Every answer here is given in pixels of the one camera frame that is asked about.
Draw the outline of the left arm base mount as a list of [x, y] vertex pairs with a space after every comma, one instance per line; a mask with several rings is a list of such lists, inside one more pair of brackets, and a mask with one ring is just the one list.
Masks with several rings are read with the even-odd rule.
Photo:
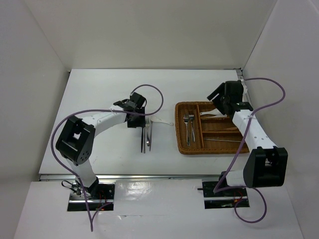
[[[86, 211], [86, 205], [84, 200], [84, 192], [77, 182], [69, 182], [63, 180], [61, 182], [62, 187], [70, 190], [69, 202], [67, 211], [69, 212], [81, 212]], [[90, 211], [96, 211], [101, 206], [105, 205], [101, 211], [112, 211], [114, 209], [114, 183], [102, 183], [99, 184], [96, 191], [93, 194], [86, 193], [88, 199], [88, 205]]]

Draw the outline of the white ceramic spoon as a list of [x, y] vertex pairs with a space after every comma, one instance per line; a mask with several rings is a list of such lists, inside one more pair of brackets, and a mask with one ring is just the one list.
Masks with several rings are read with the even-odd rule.
[[201, 119], [207, 119], [207, 118], [224, 118], [226, 117], [225, 115], [213, 115], [213, 114], [204, 114], [200, 115]]
[[217, 116], [217, 114], [212, 114], [210, 112], [201, 112], [200, 116], [201, 117], [214, 117], [214, 116]]
[[168, 125], [170, 125], [170, 126], [174, 126], [174, 123], [168, 122], [168, 121], [163, 120], [163, 119], [160, 119], [160, 118], [158, 118], [158, 117], [156, 117], [156, 116], [151, 116], [150, 119], [151, 119], [152, 122], [164, 123], [164, 124], [168, 124]]

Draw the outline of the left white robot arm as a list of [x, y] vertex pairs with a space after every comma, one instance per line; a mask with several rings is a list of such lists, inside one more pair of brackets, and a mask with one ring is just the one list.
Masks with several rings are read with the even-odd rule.
[[76, 182], [81, 193], [88, 199], [99, 193], [99, 179], [93, 172], [89, 157], [93, 150], [94, 138], [107, 129], [122, 123], [128, 127], [142, 127], [147, 100], [138, 93], [131, 93], [129, 99], [115, 102], [107, 112], [79, 118], [67, 119], [57, 140], [56, 149], [66, 158], [71, 170], [77, 174]]

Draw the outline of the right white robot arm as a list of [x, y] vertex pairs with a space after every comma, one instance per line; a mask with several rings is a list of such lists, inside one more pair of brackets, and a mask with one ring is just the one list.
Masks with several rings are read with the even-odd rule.
[[214, 192], [229, 195], [235, 188], [281, 187], [285, 181], [288, 152], [270, 140], [249, 102], [243, 101], [244, 87], [240, 80], [226, 81], [207, 98], [223, 115], [232, 119], [243, 138], [237, 153], [247, 145], [250, 155], [244, 169], [233, 171], [231, 162], [214, 188]]

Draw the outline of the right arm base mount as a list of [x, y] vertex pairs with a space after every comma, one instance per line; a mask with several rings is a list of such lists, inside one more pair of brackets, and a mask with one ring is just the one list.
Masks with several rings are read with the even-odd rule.
[[214, 193], [213, 189], [217, 185], [217, 181], [203, 181], [202, 186], [197, 188], [204, 197], [205, 209], [227, 209], [237, 207], [250, 207], [246, 189], [230, 189]]

